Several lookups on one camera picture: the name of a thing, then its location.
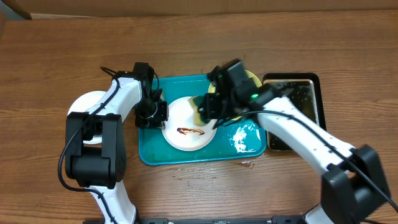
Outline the yellow sponge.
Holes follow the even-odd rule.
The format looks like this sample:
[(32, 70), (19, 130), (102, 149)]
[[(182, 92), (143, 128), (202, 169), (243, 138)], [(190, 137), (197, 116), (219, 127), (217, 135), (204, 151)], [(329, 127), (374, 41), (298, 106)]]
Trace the yellow sponge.
[(209, 123), (209, 119), (205, 117), (204, 100), (203, 96), (193, 96), (188, 100), (193, 109), (193, 123), (196, 126), (205, 126)]

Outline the white plate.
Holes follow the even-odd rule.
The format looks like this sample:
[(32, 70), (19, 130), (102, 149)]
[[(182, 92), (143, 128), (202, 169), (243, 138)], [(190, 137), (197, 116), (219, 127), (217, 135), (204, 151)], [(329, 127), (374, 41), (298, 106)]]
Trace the white plate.
[(165, 140), (181, 151), (196, 151), (208, 145), (216, 134), (215, 119), (205, 126), (193, 123), (193, 109), (188, 100), (192, 96), (176, 99), (169, 104), (169, 118), (162, 134)]
[(105, 91), (91, 91), (77, 98), (68, 110), (67, 115), (71, 112), (92, 112), (99, 106), (97, 102), (105, 95)]

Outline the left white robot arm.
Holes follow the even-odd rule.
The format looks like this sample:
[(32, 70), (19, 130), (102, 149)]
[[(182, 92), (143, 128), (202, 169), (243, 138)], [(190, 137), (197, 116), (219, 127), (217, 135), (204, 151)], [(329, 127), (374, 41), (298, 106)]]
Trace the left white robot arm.
[(123, 122), (135, 113), (139, 129), (163, 129), (168, 119), (162, 89), (152, 88), (159, 80), (148, 65), (133, 71), (114, 71), (111, 87), (91, 108), (67, 116), (65, 146), (57, 174), (67, 190), (90, 193), (103, 213), (103, 223), (139, 223), (123, 183), (126, 143)]

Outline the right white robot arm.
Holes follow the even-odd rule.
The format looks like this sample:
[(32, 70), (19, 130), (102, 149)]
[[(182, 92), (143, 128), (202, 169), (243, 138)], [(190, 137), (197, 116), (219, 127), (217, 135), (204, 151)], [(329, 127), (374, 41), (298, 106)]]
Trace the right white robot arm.
[(306, 160), (321, 177), (321, 201), (300, 223), (361, 223), (391, 199), (380, 158), (370, 146), (356, 149), (317, 126), (269, 85), (226, 88), (190, 100), (197, 124), (216, 126), (249, 118), (275, 134)]

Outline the teal plastic serving tray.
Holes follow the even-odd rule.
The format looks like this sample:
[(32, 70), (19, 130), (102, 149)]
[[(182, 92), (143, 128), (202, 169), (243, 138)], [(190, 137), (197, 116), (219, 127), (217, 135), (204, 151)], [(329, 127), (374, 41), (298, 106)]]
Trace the teal plastic serving tray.
[[(208, 93), (210, 82), (205, 75), (160, 78), (153, 81), (153, 89), (163, 89), (169, 104), (185, 96)], [(181, 164), (254, 157), (267, 146), (265, 131), (247, 119), (230, 126), (220, 126), (211, 142), (196, 151), (181, 151), (164, 138), (162, 129), (139, 130), (139, 156), (148, 165)]]

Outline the black wash tray with water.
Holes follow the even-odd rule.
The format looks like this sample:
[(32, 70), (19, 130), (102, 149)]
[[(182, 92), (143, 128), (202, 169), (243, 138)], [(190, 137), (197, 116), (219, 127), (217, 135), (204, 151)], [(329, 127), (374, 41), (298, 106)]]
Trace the black wash tray with water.
[(320, 79), (315, 73), (267, 73), (263, 84), (271, 84), (305, 116), (326, 130)]

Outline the yellow-green plate with sauce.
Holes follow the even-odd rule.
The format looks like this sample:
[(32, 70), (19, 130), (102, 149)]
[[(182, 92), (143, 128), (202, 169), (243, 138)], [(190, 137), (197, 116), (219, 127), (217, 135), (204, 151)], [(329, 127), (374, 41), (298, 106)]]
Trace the yellow-green plate with sauce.
[(252, 111), (252, 102), (258, 97), (259, 80), (243, 68), (215, 67), (207, 78), (214, 90), (205, 94), (201, 115), (218, 123), (226, 119), (239, 119)]

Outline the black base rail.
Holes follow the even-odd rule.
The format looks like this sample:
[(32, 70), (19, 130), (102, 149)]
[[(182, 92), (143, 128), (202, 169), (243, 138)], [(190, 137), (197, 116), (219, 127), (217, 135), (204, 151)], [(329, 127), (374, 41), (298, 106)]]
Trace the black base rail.
[(276, 215), (271, 218), (182, 219), (142, 218), (133, 224), (305, 224), (300, 215)]

